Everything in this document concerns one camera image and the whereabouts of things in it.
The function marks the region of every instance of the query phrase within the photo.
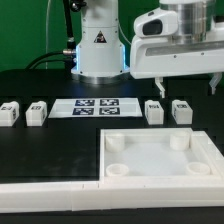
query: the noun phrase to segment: marker sheet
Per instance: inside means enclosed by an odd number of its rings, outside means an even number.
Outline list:
[[[57,99],[49,118],[142,117],[137,98]]]

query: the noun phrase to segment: white block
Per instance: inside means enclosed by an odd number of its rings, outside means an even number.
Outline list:
[[[192,124],[193,110],[186,101],[174,100],[172,102],[172,115],[177,124]]]
[[[149,125],[161,125],[164,123],[164,110],[158,101],[145,102],[145,116]]]
[[[0,107],[0,127],[12,127],[19,117],[19,104],[17,102],[4,103]]]
[[[26,111],[27,126],[42,126],[47,117],[47,104],[43,101],[32,103]]]

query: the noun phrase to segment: black table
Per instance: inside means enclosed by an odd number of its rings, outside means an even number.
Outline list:
[[[177,128],[203,130],[224,152],[224,88],[210,95],[207,75],[166,78],[161,99],[154,80],[128,79],[91,86],[66,77],[63,70],[10,70],[0,74],[0,104],[17,101],[20,117],[12,128],[0,128],[0,183],[79,181],[99,179],[101,129]],[[137,97],[142,112],[146,100],[158,100],[165,111],[162,126],[142,118],[47,119],[43,127],[26,126],[32,102],[45,101],[50,112],[56,99]],[[186,100],[194,111],[191,126],[176,125],[171,115],[174,99]],[[164,208],[91,212],[2,215],[0,223],[223,223],[223,208]]]

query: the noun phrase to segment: circular recess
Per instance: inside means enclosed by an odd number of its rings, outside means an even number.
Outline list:
[[[111,164],[106,168],[108,177],[122,177],[126,176],[128,172],[129,168],[124,164]]]

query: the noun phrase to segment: white platform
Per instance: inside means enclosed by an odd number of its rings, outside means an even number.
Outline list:
[[[189,149],[170,147],[177,131],[190,134]],[[106,148],[113,135],[114,143],[125,141],[117,152]],[[0,212],[224,206],[224,158],[205,132],[102,130],[100,153],[99,181],[0,185]],[[189,175],[192,162],[205,164],[210,174]],[[129,172],[107,176],[112,164],[124,164]]]

